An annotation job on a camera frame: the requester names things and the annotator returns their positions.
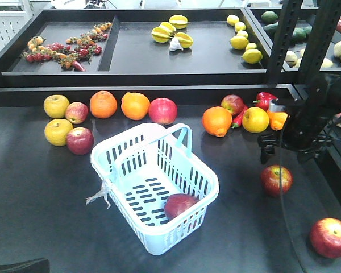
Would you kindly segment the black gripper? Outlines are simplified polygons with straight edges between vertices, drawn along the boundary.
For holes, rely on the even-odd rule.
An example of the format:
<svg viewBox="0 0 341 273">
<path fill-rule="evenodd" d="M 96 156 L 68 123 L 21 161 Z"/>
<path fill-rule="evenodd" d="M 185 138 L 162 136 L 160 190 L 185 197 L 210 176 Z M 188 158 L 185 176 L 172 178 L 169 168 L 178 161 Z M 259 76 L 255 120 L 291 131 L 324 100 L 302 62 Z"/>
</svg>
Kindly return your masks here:
<svg viewBox="0 0 341 273">
<path fill-rule="evenodd" d="M 334 115 L 333 109 L 309 101 L 273 99 L 269 102 L 269 111 L 285 112 L 289 117 L 279 132 L 257 138 L 262 164 L 276 155 L 276 148 L 295 151 L 297 160 L 304 163 L 316 158 L 332 144 L 331 137 L 321 131 Z"/>
</svg>

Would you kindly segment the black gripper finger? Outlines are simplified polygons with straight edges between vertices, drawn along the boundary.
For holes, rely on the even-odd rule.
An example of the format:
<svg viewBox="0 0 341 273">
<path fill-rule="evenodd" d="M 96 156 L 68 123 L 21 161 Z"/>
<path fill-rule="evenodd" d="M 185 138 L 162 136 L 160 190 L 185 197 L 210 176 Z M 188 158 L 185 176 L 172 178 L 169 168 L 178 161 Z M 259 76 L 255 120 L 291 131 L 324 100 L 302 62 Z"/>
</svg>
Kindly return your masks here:
<svg viewBox="0 0 341 273">
<path fill-rule="evenodd" d="M 45 272 L 50 273 L 48 259 L 38 258 L 14 264 L 1 264 L 0 273 L 4 272 Z"/>
</svg>

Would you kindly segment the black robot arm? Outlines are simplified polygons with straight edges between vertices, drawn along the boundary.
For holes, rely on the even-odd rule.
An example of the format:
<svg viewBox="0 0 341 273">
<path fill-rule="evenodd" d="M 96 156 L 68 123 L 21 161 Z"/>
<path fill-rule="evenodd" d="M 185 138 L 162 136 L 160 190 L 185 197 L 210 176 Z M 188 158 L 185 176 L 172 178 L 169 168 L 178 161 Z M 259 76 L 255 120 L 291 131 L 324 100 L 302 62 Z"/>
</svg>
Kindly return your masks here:
<svg viewBox="0 0 341 273">
<path fill-rule="evenodd" d="M 314 158 L 333 144 L 322 130 L 341 122 L 341 75 L 319 74 L 306 100 L 273 99 L 269 111 L 287 113 L 287 119 L 280 131 L 258 137 L 261 163 L 275 155 L 275 148 L 295 151 L 301 162 Z"/>
</svg>

